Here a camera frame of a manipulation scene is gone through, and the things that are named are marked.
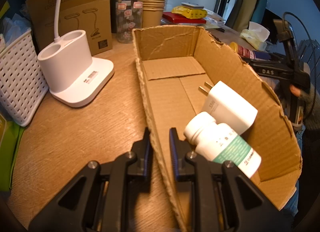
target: stacked paper cups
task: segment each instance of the stacked paper cups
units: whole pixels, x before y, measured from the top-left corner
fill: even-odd
[[[143,3],[142,27],[160,25],[165,0],[138,0]]]

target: white desk lamp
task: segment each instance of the white desk lamp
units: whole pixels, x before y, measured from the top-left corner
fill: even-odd
[[[110,60],[91,56],[84,30],[74,30],[59,36],[57,0],[54,15],[54,42],[38,55],[38,61],[50,93],[71,107],[90,103],[114,74]]]

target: woven basket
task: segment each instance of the woven basket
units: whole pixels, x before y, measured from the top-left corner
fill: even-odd
[[[24,127],[47,91],[28,30],[0,53],[0,102],[13,120]]]

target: wooden desk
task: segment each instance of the wooden desk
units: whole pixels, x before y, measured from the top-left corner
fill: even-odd
[[[212,34],[227,43],[240,39],[231,29]],[[113,49],[97,57],[110,59],[115,74],[93,102],[73,109],[48,93],[22,136],[7,204],[25,227],[88,161],[112,161],[143,136],[146,119],[133,45],[114,40]],[[131,231],[178,227],[155,159],[151,192],[134,200]]]

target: tissue box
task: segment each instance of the tissue box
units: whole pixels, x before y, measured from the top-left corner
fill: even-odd
[[[248,43],[250,43],[256,50],[266,50],[267,43],[265,41],[259,40],[255,32],[250,31],[248,29],[244,29],[241,32],[240,37],[245,39]]]
[[[249,42],[256,50],[265,51],[267,47],[266,40],[270,31],[262,25],[253,21],[249,22],[249,29],[244,29],[240,37]]]

